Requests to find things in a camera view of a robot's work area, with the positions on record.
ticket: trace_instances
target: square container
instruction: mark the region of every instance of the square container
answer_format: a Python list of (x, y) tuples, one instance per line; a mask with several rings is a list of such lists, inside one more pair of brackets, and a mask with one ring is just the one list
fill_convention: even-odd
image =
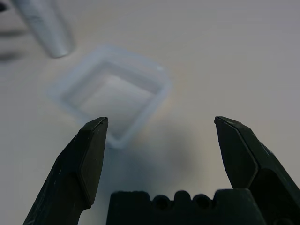
[(121, 149), (164, 100), (170, 87), (159, 64), (102, 45), (59, 80), (50, 95), (82, 125), (108, 117), (106, 141), (110, 147)]

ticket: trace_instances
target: clear plastic box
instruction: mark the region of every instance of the clear plastic box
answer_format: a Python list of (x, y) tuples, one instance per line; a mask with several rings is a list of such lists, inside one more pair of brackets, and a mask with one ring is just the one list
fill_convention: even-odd
[(165, 70), (147, 58), (102, 45), (50, 89), (80, 124), (107, 116), (107, 139), (124, 148), (171, 87)]

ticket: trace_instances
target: white table surface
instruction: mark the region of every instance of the white table surface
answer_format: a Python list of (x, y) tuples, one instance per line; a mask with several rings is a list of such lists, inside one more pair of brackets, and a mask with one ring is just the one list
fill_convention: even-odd
[[(22, 224), (56, 157), (78, 132), (45, 94), (99, 44), (161, 63), (173, 89), (128, 149), (106, 152), (95, 204), (79, 224), (105, 224), (114, 190), (173, 198), (230, 188), (214, 117), (252, 128), (300, 185), (300, 2), (62, 0), (76, 50), (48, 58), (30, 34), (0, 39), (0, 217)], [(26, 29), (13, 10), (0, 30)]]

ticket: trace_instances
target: silver cylinder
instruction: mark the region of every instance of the silver cylinder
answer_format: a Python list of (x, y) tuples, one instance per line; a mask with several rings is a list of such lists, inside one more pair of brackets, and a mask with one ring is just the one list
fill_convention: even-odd
[(75, 45), (54, 0), (12, 0), (34, 36), (53, 58), (70, 54)]

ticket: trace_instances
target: black plastic part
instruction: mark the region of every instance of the black plastic part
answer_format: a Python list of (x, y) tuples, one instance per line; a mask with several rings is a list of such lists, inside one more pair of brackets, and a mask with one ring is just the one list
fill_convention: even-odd
[(57, 157), (23, 225), (76, 225), (94, 203), (108, 120), (84, 125)]
[(216, 117), (225, 170), (233, 188), (249, 188), (268, 225), (300, 224), (300, 191), (274, 154), (240, 122)]
[[(197, 200), (207, 207), (199, 207)], [(205, 195), (191, 200), (180, 191), (171, 204), (166, 196), (150, 201), (146, 192), (117, 192), (111, 195), (106, 225), (266, 225), (248, 189), (219, 190), (213, 201)]]

